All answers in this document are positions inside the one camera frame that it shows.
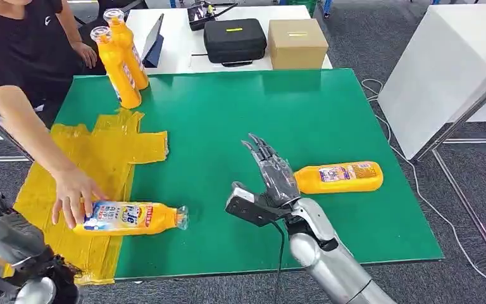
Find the robotic arm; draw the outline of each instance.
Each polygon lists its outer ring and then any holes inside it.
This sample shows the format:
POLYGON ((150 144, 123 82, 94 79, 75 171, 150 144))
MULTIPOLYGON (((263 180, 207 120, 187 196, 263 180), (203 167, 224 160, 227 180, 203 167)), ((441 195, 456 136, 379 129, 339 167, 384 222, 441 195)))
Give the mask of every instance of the robotic arm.
POLYGON ((40 229, 6 206, 0 192, 0 297, 16 304, 79 304, 78 272, 45 244, 40 229), (5 263, 13 276, 2 277, 5 263))
POLYGON ((254 194, 232 184, 226 211, 258 227, 283 219, 293 257, 334 304, 394 304, 354 259, 321 206, 302 198, 289 164, 263 139, 243 141, 260 169, 266 192, 254 194))

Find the gray carpet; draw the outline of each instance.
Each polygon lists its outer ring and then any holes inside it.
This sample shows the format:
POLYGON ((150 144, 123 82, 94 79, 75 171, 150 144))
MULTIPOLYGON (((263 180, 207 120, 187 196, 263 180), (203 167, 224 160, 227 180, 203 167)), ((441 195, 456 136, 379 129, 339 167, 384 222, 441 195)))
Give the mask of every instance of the gray carpet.
MULTIPOLYGON (((149 3, 152 8, 168 7, 168 1, 149 3)), ((247 0, 243 4, 268 3, 247 0)), ((329 57, 333 66, 352 67, 360 80, 374 78, 384 82, 428 4, 428 1, 420 0, 415 3, 407 0, 337 0, 329 19, 321 18, 318 9, 315 16, 330 43, 329 57)), ((74 6, 82 18, 94 15, 95 9, 93 6, 74 6)), ((380 114, 376 105, 374 110, 380 114)), ((462 132, 471 137, 484 136, 486 123, 469 124, 462 132)), ((447 145, 439 151, 486 224, 486 146, 447 145)), ((0 153, 9 153, 9 148, 0 146, 0 153)), ((400 164, 414 187, 410 167, 402 161, 400 164)), ((417 168, 423 194, 456 224, 471 257, 474 260, 486 257, 486 246, 433 156, 428 156, 417 168)), ((0 164, 3 188, 10 198, 17 193, 27 170, 26 163, 0 164)), ((420 203, 445 259, 374 265, 366 269, 398 303, 486 303, 486 280, 470 268, 450 227, 420 203)), ((230 275, 87 286, 84 288, 85 303, 272 303, 273 279, 272 274, 230 275)), ((283 273, 280 285, 279 300, 284 303, 328 303, 325 294, 304 272, 283 273)))

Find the black case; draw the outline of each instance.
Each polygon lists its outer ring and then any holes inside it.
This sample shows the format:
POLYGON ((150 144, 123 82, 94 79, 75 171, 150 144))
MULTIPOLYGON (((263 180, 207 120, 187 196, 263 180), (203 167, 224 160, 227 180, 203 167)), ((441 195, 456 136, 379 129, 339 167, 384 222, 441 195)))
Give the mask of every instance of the black case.
POLYGON ((231 63, 263 58, 267 40, 257 19, 209 21, 204 45, 212 63, 231 63))

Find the white cable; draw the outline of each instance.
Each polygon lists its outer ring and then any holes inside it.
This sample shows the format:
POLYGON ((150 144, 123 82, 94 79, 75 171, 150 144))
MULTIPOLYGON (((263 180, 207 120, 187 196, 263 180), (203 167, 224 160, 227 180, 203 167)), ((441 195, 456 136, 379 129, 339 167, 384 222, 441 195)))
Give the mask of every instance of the white cable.
MULTIPOLYGON (((379 97, 379 93, 381 93, 381 90, 383 89, 383 84, 379 81, 379 80, 375 80, 375 79, 364 79, 362 80, 361 82, 361 86, 363 86, 365 89, 369 90, 370 92, 372 92, 374 95, 373 96, 370 96, 367 98, 368 102, 370 101, 377 101, 378 97, 379 97), (378 91, 375 91, 373 90, 372 88, 368 87, 365 82, 375 82, 379 85, 379 90, 378 91)), ((390 144, 390 136, 391 136, 391 130, 390 130, 390 125, 388 122, 386 122, 384 119, 382 119, 381 117, 375 115, 375 117, 377 117, 377 119, 379 119, 381 122, 383 122, 386 126, 387 126, 387 133, 388 133, 388 136, 387 136, 387 141, 389 142, 390 144)), ((401 157, 401 159, 403 159, 406 163, 408 163, 411 168, 413 169, 413 174, 414 174, 414 184, 416 185, 416 193, 418 194, 418 196, 431 208, 433 209, 433 211, 438 215, 440 216, 445 222, 448 223, 448 225, 450 225, 450 227, 452 227, 452 231, 454 232, 454 236, 456 237, 456 242, 457 244, 459 245, 459 248, 461 248, 461 251, 463 252, 464 256, 466 257, 468 263, 470 263, 470 265, 472 266, 472 268, 474 268, 474 270, 476 272, 478 272, 480 274, 480 276, 484 277, 486 279, 486 274, 484 274, 473 262, 472 262, 472 259, 470 258, 470 256, 468 256, 466 250, 463 248, 463 244, 461 244, 460 240, 459 240, 459 236, 458 236, 458 232, 456 230, 456 226, 454 226, 454 224, 452 224, 452 222, 450 222, 448 220, 448 218, 446 218, 442 213, 440 213, 438 211, 438 209, 436 209, 426 198, 424 198, 422 196, 422 194, 420 193, 420 186, 418 185, 418 177, 416 176, 416 167, 409 161, 407 160, 407 158, 405 158, 403 156, 403 154, 401 154, 398 150, 395 149, 395 147, 393 147, 392 145, 390 145, 390 148, 392 148, 392 150, 394 150, 394 152, 396 152, 396 154, 401 157)))

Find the person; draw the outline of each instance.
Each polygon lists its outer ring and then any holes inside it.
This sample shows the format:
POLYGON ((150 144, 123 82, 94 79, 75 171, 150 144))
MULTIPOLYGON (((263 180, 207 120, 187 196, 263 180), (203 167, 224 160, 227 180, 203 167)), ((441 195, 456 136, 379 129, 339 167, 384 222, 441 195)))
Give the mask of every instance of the person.
POLYGON ((54 178, 53 223, 62 211, 70 228, 92 213, 92 194, 107 197, 41 117, 51 125, 73 75, 89 72, 104 74, 103 64, 82 41, 66 0, 0 0, 0 124, 54 178), (42 107, 39 117, 34 108, 42 107))

